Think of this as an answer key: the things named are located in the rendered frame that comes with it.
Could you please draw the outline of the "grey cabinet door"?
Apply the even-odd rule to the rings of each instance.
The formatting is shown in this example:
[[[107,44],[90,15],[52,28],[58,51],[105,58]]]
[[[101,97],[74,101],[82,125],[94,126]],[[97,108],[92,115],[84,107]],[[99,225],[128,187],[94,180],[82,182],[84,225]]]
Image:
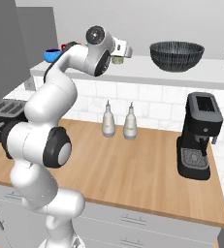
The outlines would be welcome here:
[[[30,78],[15,0],[0,0],[0,100]]]

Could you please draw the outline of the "dark ribbed bowl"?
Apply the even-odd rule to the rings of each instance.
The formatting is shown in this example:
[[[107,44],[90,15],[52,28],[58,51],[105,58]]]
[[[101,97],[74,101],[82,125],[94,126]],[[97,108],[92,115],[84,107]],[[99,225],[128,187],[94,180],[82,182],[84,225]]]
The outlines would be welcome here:
[[[171,73],[182,73],[195,67],[205,52],[201,45],[178,41],[154,43],[149,50],[155,65]]]

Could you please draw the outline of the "red cup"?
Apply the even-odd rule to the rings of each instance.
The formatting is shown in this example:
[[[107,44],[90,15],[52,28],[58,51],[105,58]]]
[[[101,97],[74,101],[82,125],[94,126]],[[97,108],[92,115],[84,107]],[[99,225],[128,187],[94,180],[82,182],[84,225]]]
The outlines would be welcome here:
[[[77,42],[70,42],[68,44],[63,44],[61,45],[61,50],[62,52],[65,51],[65,50],[68,50],[70,47],[73,47],[75,45],[80,45],[80,43],[77,43]]]

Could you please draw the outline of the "white bottle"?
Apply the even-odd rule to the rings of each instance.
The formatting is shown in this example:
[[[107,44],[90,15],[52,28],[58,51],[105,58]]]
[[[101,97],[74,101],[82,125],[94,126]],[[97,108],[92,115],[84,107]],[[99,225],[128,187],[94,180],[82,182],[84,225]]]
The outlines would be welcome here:
[[[134,140],[137,136],[137,119],[134,113],[133,105],[130,105],[128,114],[126,115],[124,126],[123,126],[123,136],[127,140]]]
[[[102,133],[106,138],[111,138],[115,133],[114,117],[110,103],[106,104],[106,111],[103,115]]]

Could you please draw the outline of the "blue cup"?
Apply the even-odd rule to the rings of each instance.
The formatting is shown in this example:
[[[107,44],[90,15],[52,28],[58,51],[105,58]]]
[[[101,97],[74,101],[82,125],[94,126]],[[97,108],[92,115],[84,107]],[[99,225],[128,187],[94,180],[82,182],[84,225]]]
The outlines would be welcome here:
[[[52,63],[61,54],[60,49],[52,48],[44,51],[44,60]]]

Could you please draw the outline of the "black coffee machine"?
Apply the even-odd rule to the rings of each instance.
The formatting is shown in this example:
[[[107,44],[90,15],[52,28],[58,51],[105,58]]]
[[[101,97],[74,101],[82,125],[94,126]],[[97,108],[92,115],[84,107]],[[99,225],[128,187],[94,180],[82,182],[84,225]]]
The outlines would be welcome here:
[[[223,116],[215,97],[207,92],[187,96],[181,136],[176,140],[177,171],[186,178],[208,180],[208,142],[216,143]]]

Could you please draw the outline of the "black toaster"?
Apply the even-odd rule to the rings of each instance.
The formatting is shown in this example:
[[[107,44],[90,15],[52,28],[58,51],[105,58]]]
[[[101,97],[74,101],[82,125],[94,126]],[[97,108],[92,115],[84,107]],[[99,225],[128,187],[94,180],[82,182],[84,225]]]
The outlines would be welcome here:
[[[4,127],[15,120],[26,121],[24,106],[26,102],[14,99],[0,100],[0,137]]]

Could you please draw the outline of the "grey drawer front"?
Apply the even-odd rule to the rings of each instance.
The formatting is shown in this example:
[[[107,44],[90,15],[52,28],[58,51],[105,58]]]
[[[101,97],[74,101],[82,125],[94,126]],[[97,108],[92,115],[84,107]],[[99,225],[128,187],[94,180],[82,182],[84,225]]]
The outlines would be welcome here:
[[[121,215],[141,217],[146,226],[120,221]],[[144,248],[212,248],[221,229],[153,214],[87,202],[74,227],[81,237],[111,244],[140,241]]]
[[[15,191],[19,195],[19,193],[13,187],[0,185],[0,202],[1,203],[12,203],[15,205],[22,206],[22,199],[11,199],[11,198],[5,197],[6,193],[12,192],[12,191]]]
[[[140,248],[137,245],[111,244],[85,237],[80,237],[80,242],[85,245],[85,248]]]

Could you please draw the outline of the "grey cupboard door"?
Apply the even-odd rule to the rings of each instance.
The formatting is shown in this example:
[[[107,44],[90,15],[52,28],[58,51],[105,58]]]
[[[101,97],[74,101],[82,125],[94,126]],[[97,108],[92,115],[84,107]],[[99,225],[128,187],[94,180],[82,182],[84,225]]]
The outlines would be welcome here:
[[[23,206],[0,202],[0,248],[39,248],[47,238],[46,217]]]

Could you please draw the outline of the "grey wall cabinet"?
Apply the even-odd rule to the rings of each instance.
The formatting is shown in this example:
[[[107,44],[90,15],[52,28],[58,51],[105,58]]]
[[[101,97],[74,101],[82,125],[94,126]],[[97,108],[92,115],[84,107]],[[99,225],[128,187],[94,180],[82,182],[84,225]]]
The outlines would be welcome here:
[[[101,25],[128,42],[133,57],[110,65],[101,80],[224,90],[224,0],[16,0],[19,7],[51,7],[57,39],[84,42],[86,30]],[[205,48],[185,73],[160,70],[149,46],[188,41]]]

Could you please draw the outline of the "grey wall socket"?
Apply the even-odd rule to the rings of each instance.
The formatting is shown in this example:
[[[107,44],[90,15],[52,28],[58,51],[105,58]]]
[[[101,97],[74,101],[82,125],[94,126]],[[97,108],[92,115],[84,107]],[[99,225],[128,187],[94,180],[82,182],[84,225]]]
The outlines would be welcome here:
[[[24,88],[28,91],[35,91],[36,86],[35,86],[35,81],[33,77],[30,77],[24,82]]]

